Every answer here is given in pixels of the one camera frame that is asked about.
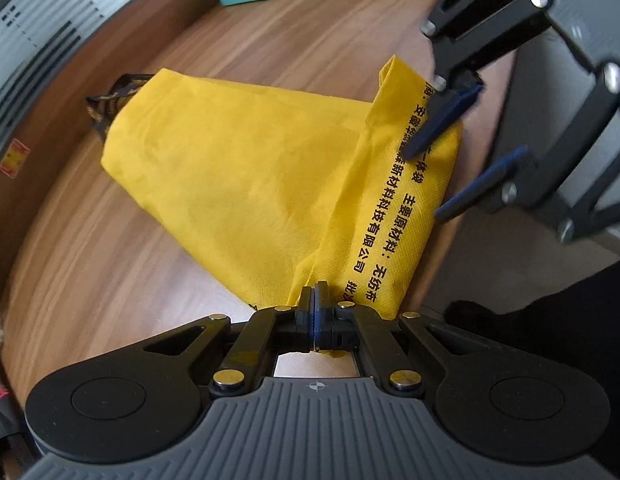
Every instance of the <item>black cloth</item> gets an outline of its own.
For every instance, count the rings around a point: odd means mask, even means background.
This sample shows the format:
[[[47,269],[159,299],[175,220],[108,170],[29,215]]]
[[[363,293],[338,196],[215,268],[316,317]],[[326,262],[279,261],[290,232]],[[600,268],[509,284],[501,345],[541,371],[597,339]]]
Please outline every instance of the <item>black cloth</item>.
[[[592,455],[620,478],[620,261],[510,314],[456,301],[445,321],[574,368],[610,399],[610,424]]]

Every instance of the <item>wooden table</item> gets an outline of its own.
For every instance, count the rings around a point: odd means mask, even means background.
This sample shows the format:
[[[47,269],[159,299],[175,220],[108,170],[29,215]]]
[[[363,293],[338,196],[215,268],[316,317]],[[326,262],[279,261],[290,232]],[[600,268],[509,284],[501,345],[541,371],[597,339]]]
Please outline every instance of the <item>wooden table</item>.
[[[431,49],[419,25],[433,1],[216,6],[165,48],[148,72],[166,66],[194,76],[371,101],[378,71],[393,54],[431,77]],[[488,90],[466,120],[451,192],[482,168],[510,67],[511,59],[503,59],[483,73]],[[7,309],[2,357],[21,402],[40,378],[64,365],[213,312],[234,320],[251,314],[107,176],[101,151],[90,134],[72,156],[21,247],[2,300]],[[451,222],[434,232],[404,307],[419,306],[457,226]],[[310,359],[307,375],[351,371],[347,358]],[[298,372],[296,367],[293,357],[285,371]]]

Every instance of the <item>yellow bag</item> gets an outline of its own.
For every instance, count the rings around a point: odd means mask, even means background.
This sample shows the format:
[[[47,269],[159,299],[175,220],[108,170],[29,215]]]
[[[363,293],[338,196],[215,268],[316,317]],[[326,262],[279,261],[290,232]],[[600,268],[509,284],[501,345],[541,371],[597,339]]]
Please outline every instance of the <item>yellow bag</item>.
[[[432,87],[393,57],[374,103],[161,70],[117,115],[101,163],[239,298],[304,285],[395,317],[452,172],[460,124],[423,160],[402,143]]]

